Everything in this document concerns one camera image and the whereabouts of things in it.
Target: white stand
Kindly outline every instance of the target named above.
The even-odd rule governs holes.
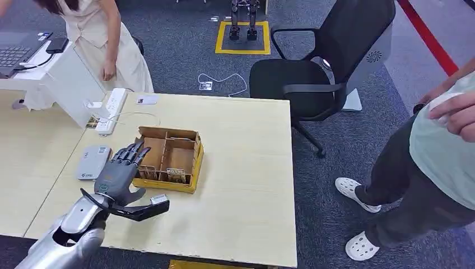
[[[28,61],[40,64],[48,59],[46,42]],[[18,72],[12,78],[0,80],[0,89],[26,91],[25,102],[29,109],[41,110],[58,103],[68,115],[85,128],[90,113],[86,101],[102,101],[106,90],[83,63],[69,42],[63,53],[56,54],[42,67]]]
[[[374,72],[381,69],[383,63],[389,58],[391,53],[393,26],[384,31],[380,38],[373,44],[361,62],[356,67],[347,84],[347,97],[343,111],[359,112],[362,110],[360,96],[357,88],[361,87],[367,78]]]
[[[342,111],[359,112],[361,110],[363,110],[363,107],[361,105],[360,96],[358,95],[358,89],[355,88],[346,96],[346,103],[344,104]]]

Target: yellow tape square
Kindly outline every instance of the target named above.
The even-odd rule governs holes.
[[[226,53],[226,54],[270,54],[271,53],[271,39],[269,37],[269,22],[268,21],[258,21],[255,23],[256,26],[262,26],[262,39],[264,43],[263,50],[234,50],[234,49],[222,49],[222,43],[224,38],[224,32],[226,25],[232,25],[230,21],[221,21],[220,29],[218,31],[218,37],[216,39],[216,48],[215,53]],[[249,25],[248,22],[238,22],[239,26]]]

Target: electrical outlet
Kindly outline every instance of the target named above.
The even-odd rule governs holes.
[[[199,83],[199,90],[200,91],[211,91],[213,86],[212,81],[205,81]]]

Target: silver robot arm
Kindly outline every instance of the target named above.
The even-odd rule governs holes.
[[[83,196],[31,246],[26,258],[16,268],[81,268],[104,241],[106,220],[110,214],[142,221],[168,211],[170,201],[164,194],[150,198],[148,206],[126,206],[145,194],[145,189],[129,191],[137,166],[150,151],[150,148],[145,148],[138,152],[142,144],[131,144],[119,150],[97,178],[95,193],[89,194],[81,189]]]

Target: light green shirt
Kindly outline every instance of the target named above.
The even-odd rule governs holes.
[[[475,91],[475,72],[461,78],[443,95],[469,91]],[[412,159],[445,194],[475,210],[475,143],[465,142],[437,120],[428,119],[428,113],[429,105],[414,121],[409,139]]]

